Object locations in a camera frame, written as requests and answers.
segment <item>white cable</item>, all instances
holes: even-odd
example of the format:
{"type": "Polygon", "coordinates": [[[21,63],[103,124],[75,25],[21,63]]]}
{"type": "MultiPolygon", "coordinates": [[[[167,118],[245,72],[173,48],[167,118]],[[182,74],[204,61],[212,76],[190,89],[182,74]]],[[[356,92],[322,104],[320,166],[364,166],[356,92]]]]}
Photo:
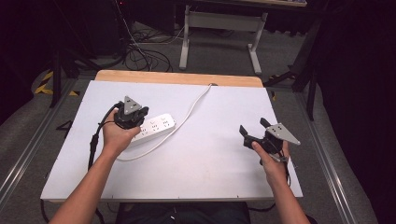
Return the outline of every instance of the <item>white cable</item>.
{"type": "MultiPolygon", "coordinates": [[[[147,42],[147,43],[139,43],[139,44],[140,45],[166,45],[166,44],[170,44],[170,43],[174,42],[176,39],[183,39],[183,38],[179,37],[183,30],[184,30],[184,26],[183,26],[183,28],[180,29],[180,31],[178,32],[178,34],[175,36],[175,38],[173,40],[171,40],[169,42],[166,42],[166,43],[155,43],[155,42],[154,43],[149,43],[149,42],[147,42]]],[[[157,37],[152,37],[149,40],[166,38],[166,37],[168,37],[168,36],[157,36],[157,37]]]]}
{"type": "Polygon", "coordinates": [[[210,87],[212,86],[212,84],[209,84],[209,86],[207,87],[207,89],[195,100],[195,102],[192,104],[189,113],[187,114],[186,118],[184,118],[184,120],[180,123],[180,125],[175,128],[171,133],[169,133],[168,135],[166,135],[166,137],[159,143],[157,144],[155,147],[153,147],[152,149],[150,149],[149,151],[141,154],[140,156],[136,156],[136,157],[132,157],[130,159],[121,159],[121,158],[117,158],[117,161],[134,161],[137,160],[141,157],[144,157],[146,155],[148,155],[150,152],[154,151],[157,147],[159,147],[168,137],[170,137],[173,133],[175,133],[183,124],[184,122],[186,122],[186,120],[189,118],[192,110],[194,109],[195,105],[197,104],[197,102],[201,99],[202,96],[204,96],[209,90],[210,87]]]}
{"type": "MultiPolygon", "coordinates": [[[[122,17],[122,12],[121,12],[121,10],[120,10],[119,4],[117,3],[117,0],[115,0],[115,2],[116,2],[117,9],[119,10],[119,13],[121,14],[121,17],[122,17]]],[[[132,36],[131,31],[129,30],[128,23],[126,23],[126,20],[125,20],[123,17],[122,17],[122,20],[123,20],[123,22],[124,22],[124,24],[125,24],[125,28],[126,28],[126,30],[128,31],[129,36],[130,36],[131,39],[134,41],[134,37],[132,36]]],[[[136,47],[137,47],[137,49],[139,50],[139,52],[140,52],[140,53],[143,55],[143,57],[146,59],[146,61],[148,62],[148,70],[151,71],[152,68],[151,68],[151,63],[149,63],[148,56],[142,51],[142,49],[139,47],[139,45],[136,43],[136,41],[134,41],[134,44],[133,44],[133,45],[136,45],[136,47]]]]}

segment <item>hand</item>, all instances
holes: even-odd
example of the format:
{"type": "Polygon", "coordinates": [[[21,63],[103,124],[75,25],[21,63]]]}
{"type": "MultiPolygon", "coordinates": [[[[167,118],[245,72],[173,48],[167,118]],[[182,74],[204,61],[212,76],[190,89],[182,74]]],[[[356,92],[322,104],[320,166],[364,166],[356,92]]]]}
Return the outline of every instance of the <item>hand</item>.
{"type": "Polygon", "coordinates": [[[102,154],[112,156],[116,159],[121,152],[129,146],[131,140],[140,133],[140,127],[134,127],[129,130],[120,128],[114,123],[114,114],[118,109],[114,109],[106,118],[106,124],[103,126],[104,148],[102,154]]]}
{"type": "MultiPolygon", "coordinates": [[[[277,162],[272,159],[257,142],[253,142],[251,145],[262,159],[262,166],[265,173],[267,174],[267,181],[270,187],[273,189],[277,185],[287,185],[288,181],[286,179],[285,164],[283,162],[277,162]]],[[[288,142],[283,141],[282,149],[284,156],[289,159],[290,154],[288,142]]]]}

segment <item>white power strip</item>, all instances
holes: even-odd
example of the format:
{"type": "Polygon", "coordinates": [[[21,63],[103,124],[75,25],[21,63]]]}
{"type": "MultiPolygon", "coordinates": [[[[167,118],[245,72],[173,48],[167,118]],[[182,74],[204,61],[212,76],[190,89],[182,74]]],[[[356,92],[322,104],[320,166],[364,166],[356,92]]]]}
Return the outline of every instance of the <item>white power strip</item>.
{"type": "Polygon", "coordinates": [[[146,119],[140,126],[140,133],[132,139],[129,147],[137,146],[158,136],[170,133],[175,128],[176,123],[169,114],[162,114],[152,119],[146,119]]]}

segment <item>forearm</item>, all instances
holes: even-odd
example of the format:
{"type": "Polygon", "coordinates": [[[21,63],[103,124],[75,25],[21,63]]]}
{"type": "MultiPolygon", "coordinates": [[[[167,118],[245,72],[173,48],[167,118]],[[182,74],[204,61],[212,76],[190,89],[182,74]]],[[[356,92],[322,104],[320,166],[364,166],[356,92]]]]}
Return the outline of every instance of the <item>forearm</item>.
{"type": "Polygon", "coordinates": [[[91,223],[114,160],[100,155],[50,223],[91,223]]]}
{"type": "Polygon", "coordinates": [[[283,224],[309,223],[306,215],[294,197],[287,183],[272,187],[276,207],[283,224]]]}

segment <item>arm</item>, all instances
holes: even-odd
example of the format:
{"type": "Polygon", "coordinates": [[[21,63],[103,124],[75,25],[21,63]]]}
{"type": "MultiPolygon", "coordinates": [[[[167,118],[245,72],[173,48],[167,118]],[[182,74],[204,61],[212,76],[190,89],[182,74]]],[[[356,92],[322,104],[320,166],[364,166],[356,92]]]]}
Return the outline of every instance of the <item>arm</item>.
{"type": "MultiPolygon", "coordinates": [[[[106,121],[114,118],[112,113],[106,121]]],[[[96,206],[99,203],[106,181],[116,158],[128,147],[132,138],[140,133],[140,128],[123,130],[114,122],[103,128],[104,147],[89,172],[76,189],[62,204],[50,223],[91,223],[96,206]]]]}
{"type": "MultiPolygon", "coordinates": [[[[303,209],[294,197],[285,177],[285,165],[274,161],[262,147],[253,142],[254,150],[262,158],[262,166],[267,174],[267,181],[274,193],[275,203],[282,223],[309,223],[303,209]]],[[[283,152],[289,157],[288,142],[283,142],[283,152]]]]}

